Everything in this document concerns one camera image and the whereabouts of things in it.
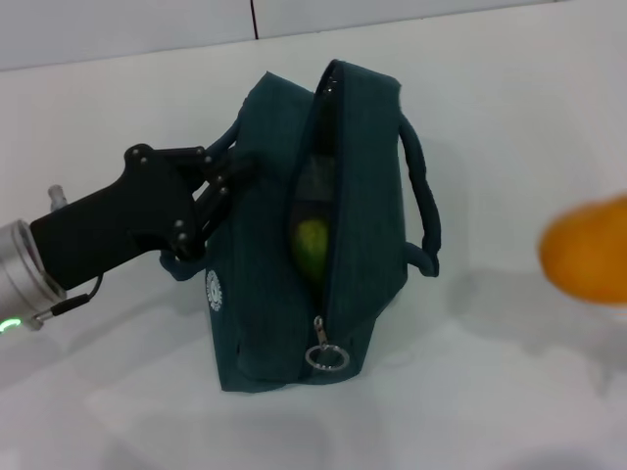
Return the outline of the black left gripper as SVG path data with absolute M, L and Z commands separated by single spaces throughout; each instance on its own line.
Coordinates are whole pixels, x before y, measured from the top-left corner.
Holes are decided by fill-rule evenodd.
M 46 272 L 72 289 L 151 251 L 195 260 L 255 176 L 254 157 L 203 147 L 124 154 L 110 186 L 33 221 L 30 230 Z M 193 192 L 206 179 L 207 188 Z

